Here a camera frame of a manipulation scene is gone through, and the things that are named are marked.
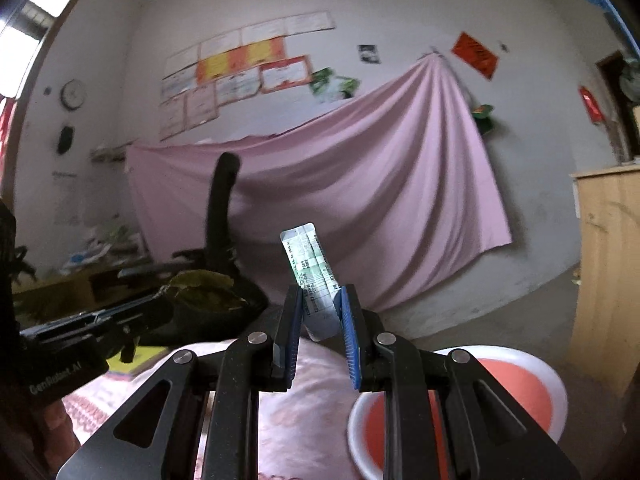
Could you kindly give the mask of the left hand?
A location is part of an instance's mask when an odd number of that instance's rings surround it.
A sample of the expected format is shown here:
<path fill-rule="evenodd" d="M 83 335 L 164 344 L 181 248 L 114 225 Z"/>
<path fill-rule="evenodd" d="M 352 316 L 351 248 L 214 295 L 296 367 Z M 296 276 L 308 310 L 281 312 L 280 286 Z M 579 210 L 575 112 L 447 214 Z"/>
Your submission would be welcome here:
<path fill-rule="evenodd" d="M 78 448 L 62 400 L 29 414 L 2 408 L 2 479 L 54 479 Z"/>

